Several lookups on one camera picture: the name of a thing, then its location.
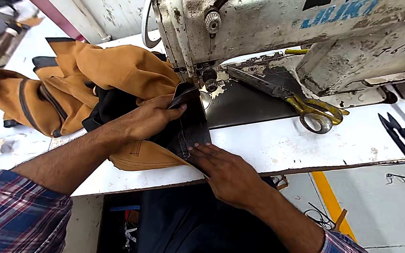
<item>plaid sleeve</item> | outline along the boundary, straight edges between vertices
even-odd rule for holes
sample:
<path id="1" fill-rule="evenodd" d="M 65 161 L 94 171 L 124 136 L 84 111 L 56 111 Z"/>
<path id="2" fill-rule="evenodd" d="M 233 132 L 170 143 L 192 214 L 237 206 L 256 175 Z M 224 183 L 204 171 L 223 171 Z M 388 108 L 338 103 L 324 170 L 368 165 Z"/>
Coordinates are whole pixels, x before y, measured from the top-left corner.
<path id="1" fill-rule="evenodd" d="M 347 235 L 329 230 L 324 230 L 324 234 L 324 246 L 320 253 L 367 253 Z"/>
<path id="2" fill-rule="evenodd" d="M 61 252 L 71 206 L 70 197 L 1 170 L 0 252 Z"/>

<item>person's left hand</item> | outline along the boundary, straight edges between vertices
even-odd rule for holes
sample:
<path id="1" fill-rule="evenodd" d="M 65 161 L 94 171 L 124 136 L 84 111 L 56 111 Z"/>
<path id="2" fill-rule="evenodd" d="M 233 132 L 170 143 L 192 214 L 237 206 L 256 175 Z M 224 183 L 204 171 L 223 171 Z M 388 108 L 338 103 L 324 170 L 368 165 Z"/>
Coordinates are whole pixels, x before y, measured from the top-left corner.
<path id="1" fill-rule="evenodd" d="M 101 128 L 114 132 L 123 142 L 147 139 L 162 131 L 166 124 L 178 119 L 187 109 L 186 104 L 180 108 L 166 110 L 173 100 L 173 95 L 165 95 L 144 101 L 131 112 L 104 124 Z"/>
<path id="2" fill-rule="evenodd" d="M 195 143 L 189 161 L 203 169 L 215 197 L 231 206 L 254 212 L 266 206 L 276 192 L 241 156 L 213 144 Z"/>

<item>black thread snips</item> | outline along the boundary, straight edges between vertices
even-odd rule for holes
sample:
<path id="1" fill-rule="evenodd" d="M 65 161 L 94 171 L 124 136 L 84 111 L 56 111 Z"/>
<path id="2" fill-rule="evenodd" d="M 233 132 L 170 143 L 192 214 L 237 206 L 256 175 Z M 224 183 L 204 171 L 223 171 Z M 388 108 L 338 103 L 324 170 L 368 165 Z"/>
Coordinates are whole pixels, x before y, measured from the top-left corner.
<path id="1" fill-rule="evenodd" d="M 378 113 L 378 115 L 381 123 L 384 125 L 385 130 L 387 130 L 387 133 L 397 144 L 401 152 L 405 155 L 405 144 L 401 141 L 401 139 L 399 138 L 398 134 L 395 131 L 396 129 L 398 133 L 401 135 L 401 137 L 403 137 L 405 140 L 405 128 L 402 128 L 401 125 L 397 122 L 397 120 L 393 118 L 393 116 L 388 112 L 387 112 L 388 120 L 385 119 L 381 114 Z"/>

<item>white table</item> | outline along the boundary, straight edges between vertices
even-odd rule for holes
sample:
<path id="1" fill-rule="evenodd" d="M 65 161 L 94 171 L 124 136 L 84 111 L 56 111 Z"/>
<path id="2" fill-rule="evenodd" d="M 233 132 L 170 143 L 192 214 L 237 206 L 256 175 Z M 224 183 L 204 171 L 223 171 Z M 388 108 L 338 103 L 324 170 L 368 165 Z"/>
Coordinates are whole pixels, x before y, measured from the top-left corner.
<path id="1" fill-rule="evenodd" d="M 150 32 L 151 37 L 158 32 Z M 37 79 L 31 58 L 54 56 L 44 37 L 65 37 L 53 22 L 45 19 L 31 29 L 15 51 L 6 69 Z M 101 44 L 102 47 L 132 44 L 143 46 L 140 35 Z M 165 53 L 163 44 L 154 49 Z M 290 174 L 369 165 L 404 163 L 405 157 L 385 132 L 377 113 L 390 112 L 405 127 L 405 101 L 394 105 L 376 104 L 348 109 L 351 114 L 327 134 L 307 131 L 298 118 L 211 130 L 212 142 L 241 155 L 260 173 Z M 25 126 L 5 129 L 0 111 L 0 138 L 12 140 L 13 151 L 0 155 L 0 169 L 10 169 L 29 158 L 70 141 L 85 133 L 80 130 L 57 139 L 48 138 Z M 72 196 L 115 193 L 188 184 L 203 178 L 189 166 L 148 171 L 122 171 L 105 161 Z"/>

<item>floor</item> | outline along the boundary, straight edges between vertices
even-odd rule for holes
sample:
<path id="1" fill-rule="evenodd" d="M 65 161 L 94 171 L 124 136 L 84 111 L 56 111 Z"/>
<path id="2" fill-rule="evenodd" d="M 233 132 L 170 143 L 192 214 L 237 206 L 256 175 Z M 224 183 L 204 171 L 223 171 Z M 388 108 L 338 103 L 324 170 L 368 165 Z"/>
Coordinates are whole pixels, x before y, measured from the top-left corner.
<path id="1" fill-rule="evenodd" d="M 281 193 L 302 212 L 313 209 L 309 202 L 328 215 L 329 206 L 340 205 L 348 210 L 346 222 L 353 236 L 368 252 L 402 253 L 405 252 L 405 178 L 386 177 L 389 173 L 405 176 L 405 164 L 324 172 L 328 184 L 323 188 L 332 189 L 337 203 L 320 193 L 321 184 L 311 173 L 287 175 L 289 186 Z M 96 252 L 102 199 L 97 196 L 73 199 L 64 252 Z M 309 214 L 319 217 L 314 212 Z"/>

